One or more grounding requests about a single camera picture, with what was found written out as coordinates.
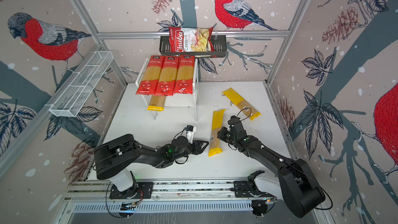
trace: white shelf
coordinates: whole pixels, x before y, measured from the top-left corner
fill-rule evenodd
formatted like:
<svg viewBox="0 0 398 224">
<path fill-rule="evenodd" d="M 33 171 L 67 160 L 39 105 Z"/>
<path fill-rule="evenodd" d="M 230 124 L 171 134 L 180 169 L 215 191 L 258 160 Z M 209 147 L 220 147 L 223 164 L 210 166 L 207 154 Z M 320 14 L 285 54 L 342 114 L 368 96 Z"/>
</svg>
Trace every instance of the white shelf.
<svg viewBox="0 0 398 224">
<path fill-rule="evenodd" d="M 138 74 L 137 80 L 135 81 L 135 84 L 137 87 L 139 87 L 142 77 L 144 76 L 145 69 L 148 65 L 149 58 L 146 58 L 144 65 L 141 68 L 140 73 Z M 197 121 L 198 117 L 198 85 L 199 85 L 199 74 L 198 74 L 198 59 L 195 58 L 195 66 L 193 68 L 193 82 L 192 82 L 192 94 L 185 94 L 185 93 L 176 93 L 173 96 L 167 96 L 164 100 L 164 107 L 189 107 L 193 108 L 194 115 L 195 115 L 195 121 Z M 151 99 L 151 95 L 141 95 L 142 98 L 144 99 L 144 102 L 146 106 L 148 106 L 149 101 Z M 156 119 L 156 116 L 158 114 L 157 111 L 150 111 L 152 113 L 152 116 L 154 119 Z"/>
<path fill-rule="evenodd" d="M 50 108 L 53 115 L 76 117 L 113 60 L 110 51 L 91 52 L 90 56 L 80 71 L 72 73 L 76 77 Z"/>
</svg>

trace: wallpaper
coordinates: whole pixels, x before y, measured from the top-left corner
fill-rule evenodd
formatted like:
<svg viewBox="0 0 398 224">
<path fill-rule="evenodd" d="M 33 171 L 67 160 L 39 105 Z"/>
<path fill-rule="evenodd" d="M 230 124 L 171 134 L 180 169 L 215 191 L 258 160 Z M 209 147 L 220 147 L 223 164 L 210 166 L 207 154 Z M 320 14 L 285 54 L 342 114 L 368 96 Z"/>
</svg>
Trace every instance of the wallpaper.
<svg viewBox="0 0 398 224">
<path fill-rule="evenodd" d="M 312 0 L 271 85 L 336 223 L 398 219 L 397 17 L 398 0 Z"/>
<path fill-rule="evenodd" d="M 265 80 L 283 38 L 227 38 L 227 55 L 199 58 L 201 81 Z M 160 55 L 159 40 L 106 40 L 129 83 L 135 83 L 146 58 Z"/>
<path fill-rule="evenodd" d="M 171 22 L 174 13 L 184 27 L 286 30 L 300 0 L 232 1 L 82 0 L 100 32 L 158 31 L 158 23 Z"/>
<path fill-rule="evenodd" d="M 0 159 L 95 46 L 69 0 L 0 0 Z M 76 118 L 49 117 L 0 179 L 1 223 L 50 223 L 85 179 L 122 85 L 108 69 Z"/>
</svg>

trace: black plastic tray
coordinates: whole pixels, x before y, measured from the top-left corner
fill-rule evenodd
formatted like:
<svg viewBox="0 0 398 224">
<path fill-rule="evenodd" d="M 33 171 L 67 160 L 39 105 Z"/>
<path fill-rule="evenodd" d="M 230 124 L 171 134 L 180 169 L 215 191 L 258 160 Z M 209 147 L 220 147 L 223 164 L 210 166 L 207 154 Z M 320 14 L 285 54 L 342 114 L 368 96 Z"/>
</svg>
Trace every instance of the black plastic tray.
<svg viewBox="0 0 398 224">
<path fill-rule="evenodd" d="M 218 35 L 217 39 L 215 35 L 210 36 L 210 41 L 213 44 L 214 52 L 170 52 L 171 46 L 169 42 L 169 36 L 160 37 L 159 51 L 163 56 L 179 56 L 179 55 L 189 55 L 189 56 L 215 56 L 215 57 L 225 57 L 226 56 L 226 37 L 225 35 Z"/>
</svg>

